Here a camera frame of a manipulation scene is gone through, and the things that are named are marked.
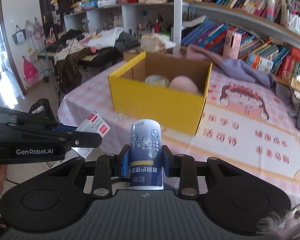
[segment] yarn ball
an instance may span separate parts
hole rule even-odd
[[[178,76],[174,78],[171,81],[169,88],[176,91],[186,92],[189,94],[199,94],[199,89],[197,85],[187,76]]]

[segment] pink backpack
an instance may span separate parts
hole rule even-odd
[[[23,71],[25,73],[25,81],[31,85],[34,82],[36,82],[39,78],[38,70],[29,63],[25,56],[22,56],[23,58]]]

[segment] desk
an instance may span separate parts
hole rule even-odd
[[[71,91],[58,110],[60,122],[74,126],[91,111],[97,111],[111,127],[100,146],[106,153],[117,154],[123,145],[129,144],[130,127],[135,121],[113,110],[107,76],[123,63]],[[243,90],[249,90],[251,96],[240,97],[238,91]],[[246,102],[251,108],[247,110],[238,102]],[[197,135],[162,127],[162,144],[168,145],[173,154],[191,155],[197,161],[206,161],[209,156],[222,158],[281,188],[294,201],[300,198],[300,132],[288,115],[290,110],[261,85],[238,81],[213,70]],[[204,178],[198,180],[200,192],[204,193]],[[175,178],[165,178],[164,182],[178,185]]]

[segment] pink bag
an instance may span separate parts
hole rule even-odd
[[[25,81],[31,85],[34,82],[36,82],[39,78],[38,70],[29,63],[25,56],[22,56],[23,58],[23,71],[25,73]]]
[[[41,37],[44,37],[44,28],[40,25],[38,19],[34,18],[34,37],[36,40],[39,40]]]

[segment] blue cylindrical can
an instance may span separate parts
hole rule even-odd
[[[129,189],[163,189],[161,128],[154,120],[142,119],[131,126]]]

